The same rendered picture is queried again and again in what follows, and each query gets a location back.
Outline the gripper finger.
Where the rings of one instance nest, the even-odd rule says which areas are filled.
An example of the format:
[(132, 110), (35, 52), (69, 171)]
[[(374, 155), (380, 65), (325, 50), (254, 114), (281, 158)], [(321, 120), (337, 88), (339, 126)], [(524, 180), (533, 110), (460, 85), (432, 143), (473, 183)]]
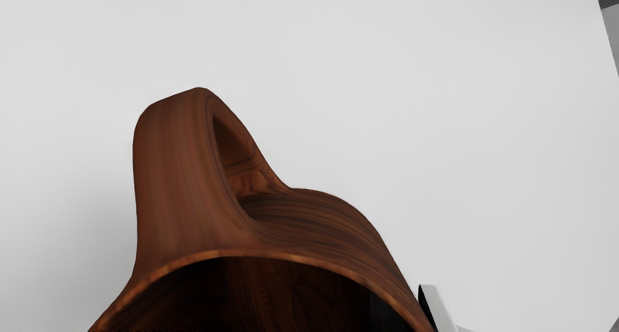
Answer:
[(475, 332), (454, 323), (437, 286), (420, 284), (418, 301), (435, 332)]

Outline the brown wooden mug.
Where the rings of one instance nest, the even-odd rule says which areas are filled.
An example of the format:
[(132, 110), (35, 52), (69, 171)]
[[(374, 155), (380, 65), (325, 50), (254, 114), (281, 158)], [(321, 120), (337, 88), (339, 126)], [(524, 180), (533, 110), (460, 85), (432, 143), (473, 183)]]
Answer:
[(89, 332), (435, 332), (371, 222), (278, 178), (210, 90), (133, 133), (132, 275)]

